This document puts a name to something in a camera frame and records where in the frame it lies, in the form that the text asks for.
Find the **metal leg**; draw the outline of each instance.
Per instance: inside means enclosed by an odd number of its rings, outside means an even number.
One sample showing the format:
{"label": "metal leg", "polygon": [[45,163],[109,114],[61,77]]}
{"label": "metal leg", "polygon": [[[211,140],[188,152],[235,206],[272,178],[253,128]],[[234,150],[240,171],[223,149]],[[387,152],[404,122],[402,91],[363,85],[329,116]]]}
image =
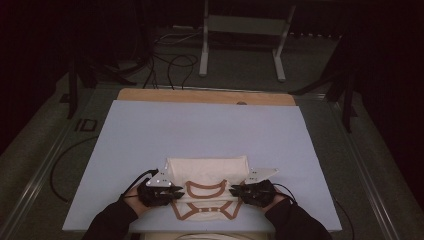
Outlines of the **metal leg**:
{"label": "metal leg", "polygon": [[286,75],[284,74],[283,64],[281,62],[281,52],[283,51],[284,43],[289,33],[291,20],[293,18],[294,10],[296,6],[290,8],[289,15],[286,19],[286,25],[284,26],[283,33],[281,34],[281,41],[277,49],[272,50],[272,57],[274,58],[275,71],[277,72],[277,79],[279,82],[286,81]]}
{"label": "metal leg", "polygon": [[208,45],[208,19],[209,19],[209,1],[205,0],[205,12],[203,18],[203,47],[202,56],[200,57],[200,70],[199,75],[206,77],[208,74],[208,58],[209,58],[209,45]]}

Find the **hand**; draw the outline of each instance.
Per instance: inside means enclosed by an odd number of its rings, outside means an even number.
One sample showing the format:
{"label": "hand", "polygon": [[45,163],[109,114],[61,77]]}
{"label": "hand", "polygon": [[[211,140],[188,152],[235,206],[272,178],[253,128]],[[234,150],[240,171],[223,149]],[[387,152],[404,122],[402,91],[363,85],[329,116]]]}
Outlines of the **hand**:
{"label": "hand", "polygon": [[124,202],[134,210],[138,217],[140,217],[141,215],[143,215],[143,213],[151,209],[151,207],[144,206],[144,204],[140,200],[138,200],[137,187],[138,185],[131,188],[131,190],[129,190],[127,194],[125,194]]}
{"label": "hand", "polygon": [[[275,191],[276,192],[281,193],[281,191],[278,188],[276,188],[276,187],[274,187],[274,188],[275,188]],[[284,199],[285,199],[285,197],[283,195],[276,194],[275,197],[274,197],[274,200],[268,206],[262,208],[261,210],[265,213],[269,209],[271,209],[272,207],[274,207],[277,203],[283,201]]]}

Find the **wooden edge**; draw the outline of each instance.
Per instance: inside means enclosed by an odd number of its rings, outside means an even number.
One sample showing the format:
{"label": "wooden edge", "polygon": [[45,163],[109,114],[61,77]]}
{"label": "wooden edge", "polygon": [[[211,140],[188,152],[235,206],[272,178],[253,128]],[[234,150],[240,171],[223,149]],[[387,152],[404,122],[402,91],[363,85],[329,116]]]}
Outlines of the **wooden edge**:
{"label": "wooden edge", "polygon": [[117,100],[296,106],[290,94],[201,90],[124,88]]}

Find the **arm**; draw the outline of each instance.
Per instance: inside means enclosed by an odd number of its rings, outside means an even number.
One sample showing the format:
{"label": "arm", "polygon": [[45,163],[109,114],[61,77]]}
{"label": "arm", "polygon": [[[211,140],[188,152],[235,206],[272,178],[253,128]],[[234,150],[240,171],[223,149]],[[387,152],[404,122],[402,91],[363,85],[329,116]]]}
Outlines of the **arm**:
{"label": "arm", "polygon": [[[137,195],[137,188],[134,187],[126,195]],[[149,209],[137,197],[120,198],[97,214],[82,240],[123,239],[130,223]]]}
{"label": "arm", "polygon": [[275,227],[276,240],[332,239],[330,233],[320,222],[281,195],[276,195],[274,201],[262,210],[265,212],[265,217]]}

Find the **dark background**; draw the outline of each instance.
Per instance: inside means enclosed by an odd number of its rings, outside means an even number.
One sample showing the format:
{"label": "dark background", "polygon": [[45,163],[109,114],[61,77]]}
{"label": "dark background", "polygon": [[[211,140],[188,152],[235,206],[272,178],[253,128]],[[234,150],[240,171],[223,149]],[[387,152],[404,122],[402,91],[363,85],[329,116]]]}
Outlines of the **dark background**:
{"label": "dark background", "polygon": [[[211,12],[274,18],[279,1],[211,1]],[[68,70],[72,47],[102,64],[129,58],[113,45],[139,35],[137,56],[148,57],[152,29],[202,26],[203,1],[2,1],[0,5],[2,153]],[[355,66],[355,90],[389,147],[419,204],[424,206],[423,1],[310,1],[298,5],[291,33],[338,39],[326,73]],[[124,21],[128,29],[114,23]]]}

